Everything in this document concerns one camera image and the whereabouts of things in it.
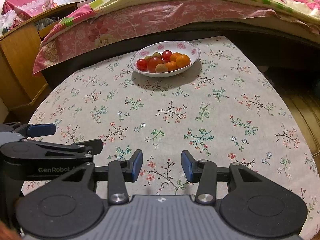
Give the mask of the small red tomato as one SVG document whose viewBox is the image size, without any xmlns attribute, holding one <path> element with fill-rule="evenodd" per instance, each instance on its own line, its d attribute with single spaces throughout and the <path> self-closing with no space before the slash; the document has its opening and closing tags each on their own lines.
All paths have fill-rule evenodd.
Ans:
<svg viewBox="0 0 320 240">
<path fill-rule="evenodd" d="M 148 70 L 148 62 L 145 59 L 138 59 L 136 62 L 137 69 L 146 72 Z"/>
</svg>

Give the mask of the dark bed frame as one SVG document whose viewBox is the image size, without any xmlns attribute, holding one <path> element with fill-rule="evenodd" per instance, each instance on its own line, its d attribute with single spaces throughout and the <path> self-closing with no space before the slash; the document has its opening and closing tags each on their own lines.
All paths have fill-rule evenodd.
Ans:
<svg viewBox="0 0 320 240">
<path fill-rule="evenodd" d="M 202 22 L 173 30 L 129 38 L 94 49 L 43 70 L 55 88 L 77 70 L 100 61 L 141 49 L 162 52 L 170 41 L 195 41 L 225 36 L 266 75 L 277 88 L 319 96 L 319 44 L 284 31 L 259 28 L 248 23 Z"/>
</svg>

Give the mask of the dark brown longan fruit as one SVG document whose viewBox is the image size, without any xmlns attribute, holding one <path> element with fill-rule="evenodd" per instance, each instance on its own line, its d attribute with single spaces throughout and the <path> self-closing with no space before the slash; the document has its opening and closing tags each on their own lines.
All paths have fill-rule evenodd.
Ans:
<svg viewBox="0 0 320 240">
<path fill-rule="evenodd" d="M 156 73 L 166 73 L 168 72 L 168 68 L 165 64 L 160 63 L 155 68 Z"/>
</svg>

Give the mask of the wooden cabinet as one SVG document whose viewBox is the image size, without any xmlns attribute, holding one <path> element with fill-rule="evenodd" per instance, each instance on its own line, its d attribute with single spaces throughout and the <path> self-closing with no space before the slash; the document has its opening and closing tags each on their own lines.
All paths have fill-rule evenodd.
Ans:
<svg viewBox="0 0 320 240">
<path fill-rule="evenodd" d="M 59 5 L 21 23 L 1 37 L 1 99 L 8 111 L 33 105 L 48 86 L 44 77 L 33 76 L 33 66 L 42 40 L 57 24 L 38 30 L 43 18 L 68 16 L 90 0 Z"/>
</svg>

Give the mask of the large red tomato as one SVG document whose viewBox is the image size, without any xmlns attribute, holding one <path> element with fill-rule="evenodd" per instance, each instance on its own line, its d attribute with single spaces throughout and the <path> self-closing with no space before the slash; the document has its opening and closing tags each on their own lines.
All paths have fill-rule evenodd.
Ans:
<svg viewBox="0 0 320 240">
<path fill-rule="evenodd" d="M 163 60 L 159 57 L 151 57 L 148 61 L 147 68 L 148 72 L 155 73 L 157 65 L 163 63 Z"/>
</svg>

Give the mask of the pink lace cloth cover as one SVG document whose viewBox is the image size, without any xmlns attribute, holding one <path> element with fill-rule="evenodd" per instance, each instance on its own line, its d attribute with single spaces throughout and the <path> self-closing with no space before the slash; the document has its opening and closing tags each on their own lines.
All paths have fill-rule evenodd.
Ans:
<svg viewBox="0 0 320 240">
<path fill-rule="evenodd" d="M 26 21 L 54 7 L 57 7 L 54 0 L 5 0 L 1 14 L 13 11 Z"/>
</svg>

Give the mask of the floral tablecloth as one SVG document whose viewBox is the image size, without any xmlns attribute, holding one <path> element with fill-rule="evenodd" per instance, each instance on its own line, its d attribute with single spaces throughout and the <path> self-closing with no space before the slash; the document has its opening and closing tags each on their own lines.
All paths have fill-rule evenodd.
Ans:
<svg viewBox="0 0 320 240">
<path fill-rule="evenodd" d="M 97 166 L 127 159 L 144 163 L 129 195 L 196 193 L 181 168 L 181 152 L 218 166 L 241 164 L 305 202 L 300 233 L 319 232 L 316 163 L 285 102 L 258 68 L 227 38 L 194 41 L 201 55 L 189 70 L 153 79 L 135 73 L 132 54 L 82 69 L 63 81 L 31 117 L 54 123 L 41 141 L 71 144 L 99 138 Z"/>
</svg>

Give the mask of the white floral rimmed plate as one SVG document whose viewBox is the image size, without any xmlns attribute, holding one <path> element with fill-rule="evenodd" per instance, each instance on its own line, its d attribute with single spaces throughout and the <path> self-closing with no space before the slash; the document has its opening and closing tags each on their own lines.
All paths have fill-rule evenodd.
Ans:
<svg viewBox="0 0 320 240">
<path fill-rule="evenodd" d="M 200 55 L 200 48 L 190 42 L 164 41 L 136 52 L 130 59 L 130 67 L 148 77 L 170 77 L 191 68 Z"/>
</svg>

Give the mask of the small orange mandarin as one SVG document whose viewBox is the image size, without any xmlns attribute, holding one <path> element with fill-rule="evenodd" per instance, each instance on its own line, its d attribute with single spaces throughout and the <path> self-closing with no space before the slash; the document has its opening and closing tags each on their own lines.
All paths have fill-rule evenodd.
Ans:
<svg viewBox="0 0 320 240">
<path fill-rule="evenodd" d="M 169 61 L 165 64 L 168 72 L 172 72 L 178 69 L 178 66 L 176 65 L 175 61 Z"/>
</svg>

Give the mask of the pink floral bed sheet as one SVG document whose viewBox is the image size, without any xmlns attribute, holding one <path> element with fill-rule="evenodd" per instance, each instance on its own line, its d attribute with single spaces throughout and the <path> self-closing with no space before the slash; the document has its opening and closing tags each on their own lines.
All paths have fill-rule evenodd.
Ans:
<svg viewBox="0 0 320 240">
<path fill-rule="evenodd" d="M 151 2 L 112 12 L 86 4 L 57 23 L 41 42 L 33 75 L 93 49 L 189 23 L 274 15 L 273 9 L 224 0 Z"/>
</svg>

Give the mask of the tan longan fruit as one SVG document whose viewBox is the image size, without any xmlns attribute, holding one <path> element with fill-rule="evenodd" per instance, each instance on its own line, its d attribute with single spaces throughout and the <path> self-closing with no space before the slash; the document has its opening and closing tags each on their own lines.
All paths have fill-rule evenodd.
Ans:
<svg viewBox="0 0 320 240">
<path fill-rule="evenodd" d="M 153 55 L 152 55 L 153 57 L 158 57 L 158 58 L 162 58 L 162 55 L 160 54 L 160 53 L 158 53 L 158 52 L 155 52 L 155 53 L 153 53 Z"/>
</svg>

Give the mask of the yellow-orange mandarin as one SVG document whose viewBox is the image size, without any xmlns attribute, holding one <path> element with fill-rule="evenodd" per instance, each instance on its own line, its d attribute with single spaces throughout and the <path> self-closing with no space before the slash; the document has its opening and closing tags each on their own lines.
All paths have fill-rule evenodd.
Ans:
<svg viewBox="0 0 320 240">
<path fill-rule="evenodd" d="M 188 55 L 181 54 L 176 58 L 176 66 L 178 68 L 184 68 L 190 64 L 191 60 Z"/>
</svg>

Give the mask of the red oval tomato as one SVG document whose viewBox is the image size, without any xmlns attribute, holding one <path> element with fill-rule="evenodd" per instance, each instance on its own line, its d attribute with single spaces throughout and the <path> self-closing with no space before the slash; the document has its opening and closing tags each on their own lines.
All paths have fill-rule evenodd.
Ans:
<svg viewBox="0 0 320 240">
<path fill-rule="evenodd" d="M 172 54 L 172 52 L 170 50 L 165 50 L 162 53 L 162 60 L 167 63 L 170 61 L 170 55 Z"/>
</svg>

